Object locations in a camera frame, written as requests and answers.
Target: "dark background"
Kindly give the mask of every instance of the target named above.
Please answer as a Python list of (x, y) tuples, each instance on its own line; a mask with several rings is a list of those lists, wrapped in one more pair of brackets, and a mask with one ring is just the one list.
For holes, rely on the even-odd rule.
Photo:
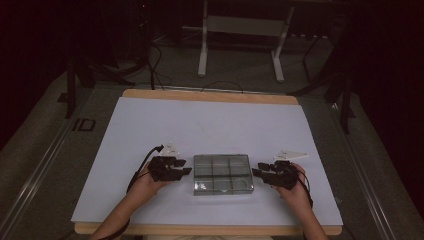
[[(123, 57), (117, 46), (134, 36), (129, 33), (134, 30), (131, 19), (140, 20), (136, 5), (131, 5), (135, 3), (130, 0), (101, 2), (102, 5), (99, 1), (0, 2), (0, 148), (19, 128), (51, 81), (65, 71), (70, 39), (90, 49), (89, 54), (103, 63), (113, 65), (115, 58)], [(221, 4), (218, 3), (216, 10), (259, 17), (278, 15), (266, 7), (249, 12), (243, 8), (235, 11), (228, 2)], [(325, 33), (327, 28), (322, 27), (325, 25), (317, 23), (326, 23), (340, 9), (326, 7), (324, 12), (321, 9), (324, 14), (314, 16), (311, 13), (320, 12), (315, 8), (321, 6), (297, 9), (290, 31), (307, 35)], [(179, 40), (181, 24), (201, 24), (202, 3), (198, 0), (161, 0), (151, 9), (153, 19), (175, 41)], [(421, 126), (424, 10), (419, 3), (395, 0), (374, 1), (359, 11), (357, 7), (342, 9), (347, 15), (355, 13), (350, 25), (352, 41), (339, 46), (344, 54), (334, 56), (333, 61), (360, 59), (355, 65), (353, 89), (360, 95), (365, 111), (423, 216), (424, 196), (418, 183), (424, 180), (421, 174), (424, 169), (421, 149), (424, 146)], [(112, 31), (108, 32), (105, 24)]]

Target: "white tabletop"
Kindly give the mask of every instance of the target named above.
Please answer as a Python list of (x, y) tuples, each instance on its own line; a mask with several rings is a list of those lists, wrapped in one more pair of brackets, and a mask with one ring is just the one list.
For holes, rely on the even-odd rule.
[[(102, 222), (125, 195), (146, 154), (172, 144), (192, 167), (197, 154), (247, 154), (251, 167), (273, 163), (281, 150), (308, 153), (293, 160), (310, 181), (322, 225), (343, 225), (310, 128), (299, 105), (119, 99), (84, 186), (73, 222)], [(252, 194), (193, 196), (193, 173), (160, 190), (132, 224), (295, 226), (278, 194), (254, 177)]]

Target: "transparent box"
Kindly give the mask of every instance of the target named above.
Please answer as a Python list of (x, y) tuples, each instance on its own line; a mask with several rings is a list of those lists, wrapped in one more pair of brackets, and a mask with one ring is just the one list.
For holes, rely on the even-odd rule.
[(245, 154), (194, 156), (194, 195), (235, 195), (253, 192), (252, 172)]

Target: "table leg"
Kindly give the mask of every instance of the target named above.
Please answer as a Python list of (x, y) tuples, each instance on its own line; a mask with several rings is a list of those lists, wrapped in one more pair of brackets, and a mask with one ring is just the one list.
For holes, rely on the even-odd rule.
[(207, 35), (208, 35), (208, 1), (204, 0), (203, 1), (202, 49), (200, 50), (199, 70), (197, 72), (199, 77), (204, 77), (206, 75), (206, 63), (208, 60)]
[(287, 31), (290, 26), (290, 21), (293, 17), (293, 12), (294, 12), (294, 7), (290, 7), (286, 20), (284, 21), (283, 28), (281, 29), (281, 34), (278, 37), (279, 38), (278, 46), (275, 50), (271, 52), (272, 62), (274, 64), (275, 77), (277, 79), (277, 82), (280, 82), (280, 83), (284, 81), (283, 70), (281, 69), (280, 53), (281, 53), (281, 49), (283, 48), (284, 41), (286, 40), (286, 37), (287, 37)]

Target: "metal stand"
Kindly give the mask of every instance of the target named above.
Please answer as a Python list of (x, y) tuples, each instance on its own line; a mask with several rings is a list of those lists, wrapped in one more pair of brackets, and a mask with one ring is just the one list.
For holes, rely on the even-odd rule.
[(203, 1), (203, 27), (202, 48), (200, 51), (199, 77), (206, 75), (206, 64), (208, 58), (208, 32), (226, 32), (238, 34), (251, 34), (278, 37), (278, 45), (271, 52), (277, 82), (283, 82), (284, 76), (281, 69), (280, 54), (287, 37), (290, 21), (293, 17), (294, 7), (290, 7), (285, 21), (263, 20), (251, 18), (236, 18), (208, 15), (208, 1)]

